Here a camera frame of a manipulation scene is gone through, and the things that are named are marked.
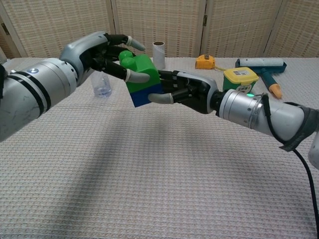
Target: blue handle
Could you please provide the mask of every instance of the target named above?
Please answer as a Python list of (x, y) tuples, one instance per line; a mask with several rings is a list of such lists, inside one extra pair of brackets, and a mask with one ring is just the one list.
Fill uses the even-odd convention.
[(274, 78), (272, 77), (272, 75), (265, 69), (262, 68), (260, 70), (260, 74), (261, 74), (261, 79), (263, 80), (263, 82), (265, 83), (267, 89), (269, 89), (269, 87), (273, 84), (276, 84), (277, 82), (274, 80)]

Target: black cable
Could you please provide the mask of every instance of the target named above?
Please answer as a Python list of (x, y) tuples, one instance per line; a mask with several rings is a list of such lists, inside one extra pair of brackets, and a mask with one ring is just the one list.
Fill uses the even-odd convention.
[[(268, 123), (268, 127), (269, 130), (271, 132), (271, 134), (273, 135), (273, 137), (279, 141), (282, 144), (285, 144), (286, 142), (284, 140), (282, 140), (275, 132), (273, 124), (271, 122), (271, 113), (270, 113), (270, 106), (269, 106), (269, 98), (268, 95), (263, 95), (262, 96), (262, 102), (264, 105), (264, 111), (265, 111), (265, 116), (267, 119), (267, 123)], [(310, 185), (310, 191), (311, 191), (311, 197), (312, 197), (312, 201), (313, 201), (313, 207), (314, 207), (314, 213), (315, 213), (315, 220), (316, 220), (316, 228), (317, 228), (317, 239), (319, 239), (319, 212), (318, 212), (318, 206), (317, 206), (317, 198), (316, 198), (316, 190), (315, 190), (315, 186), (314, 186), (314, 180), (313, 180), (313, 176), (311, 174), (311, 171), (308, 167), (308, 164), (306, 163), (305, 159), (302, 157), (302, 155), (296, 150), (294, 149), (293, 152), (297, 155), (297, 157), (300, 159), (300, 161), (303, 163), (307, 175), (308, 175), (308, 179), (309, 179), (309, 185)]]

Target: robotic hand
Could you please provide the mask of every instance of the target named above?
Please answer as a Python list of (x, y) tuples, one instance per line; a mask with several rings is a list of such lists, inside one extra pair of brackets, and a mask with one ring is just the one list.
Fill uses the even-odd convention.
[[(216, 111), (222, 119), (275, 137), (285, 151), (295, 150), (302, 140), (319, 130), (319, 111), (294, 103), (281, 103), (263, 94), (235, 90), (220, 92), (214, 80), (183, 71), (159, 71), (165, 94), (150, 94), (159, 104), (181, 103), (202, 114)], [(319, 169), (319, 134), (308, 154)]]
[(59, 59), (48, 58), (36, 65), (8, 74), (0, 65), (0, 141), (47, 112), (52, 106), (72, 94), (94, 71), (143, 83), (150, 78), (144, 73), (127, 70), (114, 63), (126, 48), (145, 47), (126, 35), (95, 32), (68, 44)]

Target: white roller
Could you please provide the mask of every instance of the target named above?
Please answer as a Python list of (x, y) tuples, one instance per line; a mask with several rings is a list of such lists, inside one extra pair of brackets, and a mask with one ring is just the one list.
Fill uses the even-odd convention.
[(158, 70), (165, 68), (165, 43), (153, 42), (153, 63)]
[(283, 66), (284, 60), (281, 58), (239, 58), (240, 66)]

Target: cardboard tube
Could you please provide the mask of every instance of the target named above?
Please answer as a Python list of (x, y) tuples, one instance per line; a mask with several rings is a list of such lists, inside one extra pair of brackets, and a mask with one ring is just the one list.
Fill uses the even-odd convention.
[(158, 70), (165, 68), (165, 43), (153, 42), (153, 63)]

